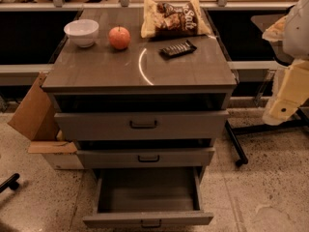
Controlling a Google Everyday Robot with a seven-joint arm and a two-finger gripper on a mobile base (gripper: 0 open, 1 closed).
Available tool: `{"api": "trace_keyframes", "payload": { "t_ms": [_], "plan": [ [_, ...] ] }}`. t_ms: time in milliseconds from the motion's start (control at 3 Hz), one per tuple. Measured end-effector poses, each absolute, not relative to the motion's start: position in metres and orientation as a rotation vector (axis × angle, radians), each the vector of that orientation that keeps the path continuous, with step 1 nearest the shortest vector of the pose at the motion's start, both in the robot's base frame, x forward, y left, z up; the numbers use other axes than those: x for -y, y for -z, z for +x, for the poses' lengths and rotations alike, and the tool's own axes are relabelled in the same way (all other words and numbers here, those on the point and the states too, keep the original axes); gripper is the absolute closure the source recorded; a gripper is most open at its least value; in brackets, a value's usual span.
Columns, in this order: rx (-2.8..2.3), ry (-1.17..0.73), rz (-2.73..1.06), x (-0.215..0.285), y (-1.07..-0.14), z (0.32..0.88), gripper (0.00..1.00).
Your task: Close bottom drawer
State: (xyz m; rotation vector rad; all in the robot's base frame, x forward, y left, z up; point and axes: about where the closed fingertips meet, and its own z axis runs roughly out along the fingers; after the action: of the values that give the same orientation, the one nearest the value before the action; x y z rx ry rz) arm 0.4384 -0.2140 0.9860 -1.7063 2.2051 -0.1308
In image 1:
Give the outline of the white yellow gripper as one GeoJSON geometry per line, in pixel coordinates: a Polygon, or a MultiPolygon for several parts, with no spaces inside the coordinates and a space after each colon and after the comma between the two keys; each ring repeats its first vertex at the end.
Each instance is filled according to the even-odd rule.
{"type": "Polygon", "coordinates": [[[294,60],[279,67],[274,75],[272,96],[267,102],[263,122],[277,126],[289,120],[309,99],[309,61],[294,60]]]}

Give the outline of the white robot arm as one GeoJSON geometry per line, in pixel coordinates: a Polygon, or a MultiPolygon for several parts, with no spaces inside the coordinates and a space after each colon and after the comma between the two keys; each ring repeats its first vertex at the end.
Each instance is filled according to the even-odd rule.
{"type": "Polygon", "coordinates": [[[283,52],[294,58],[274,82],[263,121],[277,126],[286,122],[309,99],[309,0],[298,0],[289,13],[266,29],[262,38],[281,41],[283,52]]]}

